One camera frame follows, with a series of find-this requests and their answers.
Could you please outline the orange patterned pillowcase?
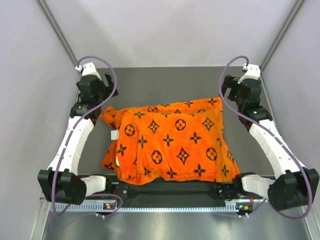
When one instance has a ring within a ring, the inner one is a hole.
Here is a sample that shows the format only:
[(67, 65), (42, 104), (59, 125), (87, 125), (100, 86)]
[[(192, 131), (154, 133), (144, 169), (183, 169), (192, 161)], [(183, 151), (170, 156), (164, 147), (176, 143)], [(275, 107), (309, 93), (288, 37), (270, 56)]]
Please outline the orange patterned pillowcase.
[(239, 167), (224, 140), (220, 97), (116, 109), (101, 116), (117, 129), (101, 162), (132, 185), (166, 181), (231, 182)]

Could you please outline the white pillow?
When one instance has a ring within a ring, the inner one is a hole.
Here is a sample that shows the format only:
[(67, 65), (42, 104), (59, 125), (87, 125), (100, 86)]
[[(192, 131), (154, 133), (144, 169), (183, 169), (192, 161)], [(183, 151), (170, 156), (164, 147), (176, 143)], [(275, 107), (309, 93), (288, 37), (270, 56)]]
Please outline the white pillow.
[(119, 160), (118, 160), (118, 155), (117, 155), (117, 144), (118, 144), (118, 140), (119, 140), (119, 131), (118, 130), (112, 130), (110, 132), (110, 138), (112, 140), (112, 153), (114, 155), (114, 160), (115, 160), (115, 164), (117, 167), (120, 166), (119, 164)]

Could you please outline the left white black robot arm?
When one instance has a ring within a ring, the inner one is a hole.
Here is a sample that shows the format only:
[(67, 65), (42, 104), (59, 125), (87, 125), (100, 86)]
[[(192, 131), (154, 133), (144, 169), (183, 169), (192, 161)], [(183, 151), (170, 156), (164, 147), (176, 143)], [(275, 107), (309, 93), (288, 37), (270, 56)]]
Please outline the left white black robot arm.
[(78, 165), (89, 134), (102, 110), (100, 104), (119, 93), (109, 74), (106, 81), (93, 73), (82, 75), (76, 83), (77, 100), (70, 109), (62, 143), (47, 169), (40, 170), (38, 183), (48, 202), (80, 205), (86, 197), (98, 194), (109, 198), (114, 191), (103, 175), (78, 176)]

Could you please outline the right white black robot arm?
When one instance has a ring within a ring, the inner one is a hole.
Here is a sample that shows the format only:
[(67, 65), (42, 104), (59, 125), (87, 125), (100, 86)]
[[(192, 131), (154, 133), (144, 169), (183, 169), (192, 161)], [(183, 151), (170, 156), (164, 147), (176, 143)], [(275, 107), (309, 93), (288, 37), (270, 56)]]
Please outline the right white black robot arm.
[(254, 193), (266, 198), (277, 211), (312, 204), (320, 176), (314, 168), (308, 169), (294, 159), (277, 132), (271, 114), (261, 105), (261, 81), (226, 75), (221, 95), (224, 96), (227, 90), (230, 90), (227, 98), (236, 103), (240, 122), (257, 141), (274, 172), (273, 179), (251, 172), (239, 174), (233, 185), (234, 194), (245, 198)]

